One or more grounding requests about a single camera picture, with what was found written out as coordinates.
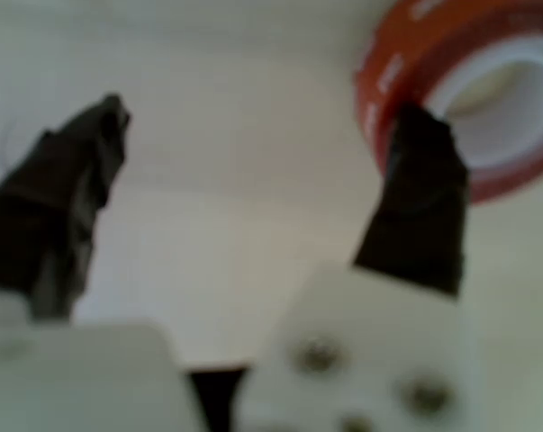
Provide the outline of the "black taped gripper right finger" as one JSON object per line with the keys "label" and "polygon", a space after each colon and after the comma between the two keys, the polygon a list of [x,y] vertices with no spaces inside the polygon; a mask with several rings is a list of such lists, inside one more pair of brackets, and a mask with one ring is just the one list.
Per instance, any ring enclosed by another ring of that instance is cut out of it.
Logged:
{"label": "black taped gripper right finger", "polygon": [[249,373],[249,430],[480,428],[458,300],[467,189],[449,126],[402,108],[353,263],[312,274]]}

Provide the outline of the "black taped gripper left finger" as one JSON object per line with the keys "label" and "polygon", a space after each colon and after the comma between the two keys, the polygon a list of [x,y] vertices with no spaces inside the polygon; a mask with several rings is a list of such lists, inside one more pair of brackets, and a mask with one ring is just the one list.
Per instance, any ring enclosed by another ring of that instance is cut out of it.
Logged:
{"label": "black taped gripper left finger", "polygon": [[0,294],[22,300],[32,320],[68,320],[85,291],[130,120],[122,98],[108,94],[44,131],[0,180]]}

